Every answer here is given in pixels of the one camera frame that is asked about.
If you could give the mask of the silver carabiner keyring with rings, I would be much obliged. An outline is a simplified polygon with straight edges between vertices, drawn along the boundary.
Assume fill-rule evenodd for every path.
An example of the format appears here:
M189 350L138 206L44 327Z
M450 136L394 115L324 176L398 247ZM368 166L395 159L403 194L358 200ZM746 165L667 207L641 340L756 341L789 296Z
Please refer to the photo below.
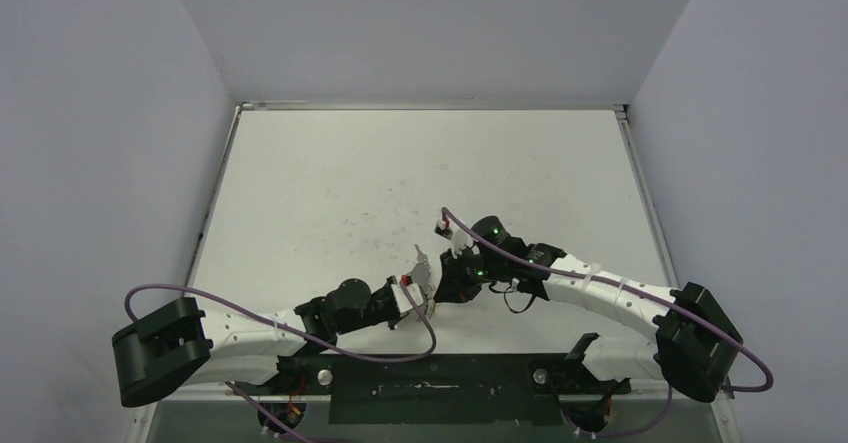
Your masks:
M437 287L432 279L430 264L428 266L415 264L407 275L421 287L422 292L425 294L427 309L424 315L427 318L431 318L435 312L434 296Z

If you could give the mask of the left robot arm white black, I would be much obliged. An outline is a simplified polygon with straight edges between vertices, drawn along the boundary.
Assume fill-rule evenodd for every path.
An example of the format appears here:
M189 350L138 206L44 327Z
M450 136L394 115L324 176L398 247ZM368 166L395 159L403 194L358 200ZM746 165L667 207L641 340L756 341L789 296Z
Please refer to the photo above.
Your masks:
M141 407L183 386L224 381L286 393L299 370L287 358L336 350L343 334L395 326L428 306L425 291L408 275L391 276L376 291L348 279L323 297L267 314L186 288L159 309L133 316L113 335L120 402Z

